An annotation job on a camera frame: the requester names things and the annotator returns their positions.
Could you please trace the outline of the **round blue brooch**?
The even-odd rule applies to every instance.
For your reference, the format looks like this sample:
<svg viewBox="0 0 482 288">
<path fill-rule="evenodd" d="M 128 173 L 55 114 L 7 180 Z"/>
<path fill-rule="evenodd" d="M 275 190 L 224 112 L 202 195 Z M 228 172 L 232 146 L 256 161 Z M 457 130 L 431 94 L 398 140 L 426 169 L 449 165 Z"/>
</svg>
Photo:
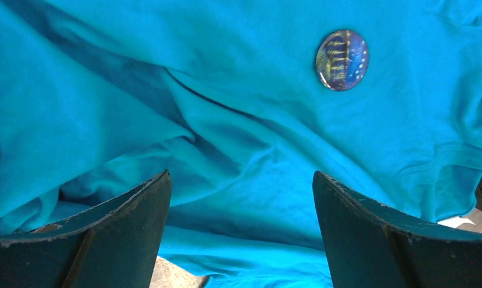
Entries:
<svg viewBox="0 0 482 288">
<path fill-rule="evenodd" d="M 356 31 L 340 29 L 327 36 L 318 48 L 315 69 L 325 87 L 344 92 L 363 80 L 369 62 L 366 40 Z"/>
</svg>

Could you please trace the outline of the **blue garment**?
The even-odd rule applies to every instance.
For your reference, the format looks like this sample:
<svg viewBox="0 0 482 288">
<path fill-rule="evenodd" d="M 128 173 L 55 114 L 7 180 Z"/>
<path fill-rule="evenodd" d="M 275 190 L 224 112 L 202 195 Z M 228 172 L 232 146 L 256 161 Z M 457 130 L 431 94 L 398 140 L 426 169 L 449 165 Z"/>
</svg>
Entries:
<svg viewBox="0 0 482 288">
<path fill-rule="evenodd" d="M 325 87 L 318 48 L 370 62 Z M 482 1 L 0 1 L 0 236 L 173 180 L 163 258 L 330 287 L 316 171 L 437 222 L 482 177 Z"/>
</svg>

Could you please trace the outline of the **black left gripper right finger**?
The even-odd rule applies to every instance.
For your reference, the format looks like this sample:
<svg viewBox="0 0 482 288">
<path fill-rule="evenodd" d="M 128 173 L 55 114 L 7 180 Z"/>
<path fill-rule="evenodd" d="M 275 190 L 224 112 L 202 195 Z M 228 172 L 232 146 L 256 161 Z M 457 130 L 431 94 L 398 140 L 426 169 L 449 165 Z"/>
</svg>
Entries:
<svg viewBox="0 0 482 288">
<path fill-rule="evenodd" d="M 334 287 L 482 287 L 482 234 L 400 212 L 315 172 Z"/>
</svg>

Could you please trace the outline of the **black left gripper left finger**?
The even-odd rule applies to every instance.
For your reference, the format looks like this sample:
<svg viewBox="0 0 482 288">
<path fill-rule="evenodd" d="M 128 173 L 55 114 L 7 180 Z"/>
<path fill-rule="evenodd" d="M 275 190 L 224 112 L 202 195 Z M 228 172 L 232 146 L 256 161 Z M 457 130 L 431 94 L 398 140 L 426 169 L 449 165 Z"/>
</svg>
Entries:
<svg viewBox="0 0 482 288">
<path fill-rule="evenodd" d="M 0 236 L 0 287 L 149 287 L 171 189 L 164 171 L 72 217 Z"/>
</svg>

